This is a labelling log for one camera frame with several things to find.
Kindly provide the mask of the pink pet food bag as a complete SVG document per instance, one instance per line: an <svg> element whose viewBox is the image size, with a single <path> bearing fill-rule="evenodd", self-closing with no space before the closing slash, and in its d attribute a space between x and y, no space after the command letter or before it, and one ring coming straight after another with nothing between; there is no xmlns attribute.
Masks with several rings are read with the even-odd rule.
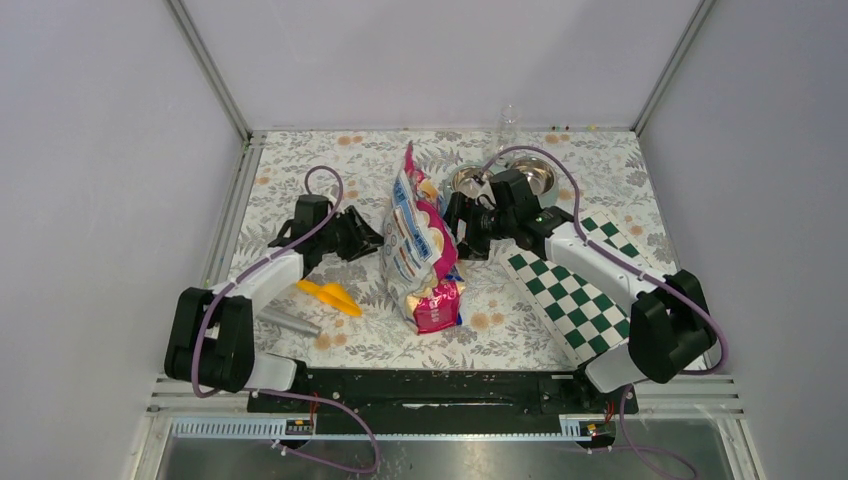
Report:
<svg viewBox="0 0 848 480"><path fill-rule="evenodd" d="M417 164L408 143L383 218L381 272L391 298L415 333L431 334L462 323L465 280L459 252L441 215L443 197Z"/></svg>

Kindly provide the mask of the orange plastic scoop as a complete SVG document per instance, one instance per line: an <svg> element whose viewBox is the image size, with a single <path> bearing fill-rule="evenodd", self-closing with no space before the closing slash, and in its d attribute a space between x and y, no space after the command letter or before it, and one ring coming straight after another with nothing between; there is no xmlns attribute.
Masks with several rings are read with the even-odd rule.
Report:
<svg viewBox="0 0 848 480"><path fill-rule="evenodd" d="M308 280L300 280L296 287L316 298L320 302L352 317L360 317L362 309L354 298L338 283L316 284Z"/></svg>

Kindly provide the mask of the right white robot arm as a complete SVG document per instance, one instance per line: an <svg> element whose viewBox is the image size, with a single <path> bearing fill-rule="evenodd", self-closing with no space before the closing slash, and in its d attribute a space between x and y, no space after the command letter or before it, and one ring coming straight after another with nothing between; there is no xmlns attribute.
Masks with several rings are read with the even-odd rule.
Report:
<svg viewBox="0 0 848 480"><path fill-rule="evenodd" d="M698 279L688 271L674 275L638 265L588 236L575 213L544 207L525 174L504 170L493 175L489 195L452 192L444 219L458 237L463 259L487 258L493 240L516 245L577 274L629 311L625 345L595 355L581 366L573 386L575 402L597 412L613 391L650 380L664 384L684 372L719 339L708 321Z"/></svg>

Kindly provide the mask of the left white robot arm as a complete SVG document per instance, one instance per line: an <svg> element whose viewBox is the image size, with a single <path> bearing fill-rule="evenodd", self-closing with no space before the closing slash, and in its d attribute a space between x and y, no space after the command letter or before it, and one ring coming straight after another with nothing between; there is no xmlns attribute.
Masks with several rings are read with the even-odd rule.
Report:
<svg viewBox="0 0 848 480"><path fill-rule="evenodd" d="M295 360L255 348L255 317L324 256L354 261L382 244L382 236L354 207L340 211L325 196L299 196L293 218L255 264L210 289L189 287L180 294L165 352L166 376L191 383L199 397L272 390L285 410L301 409L311 387L297 375Z"/></svg>

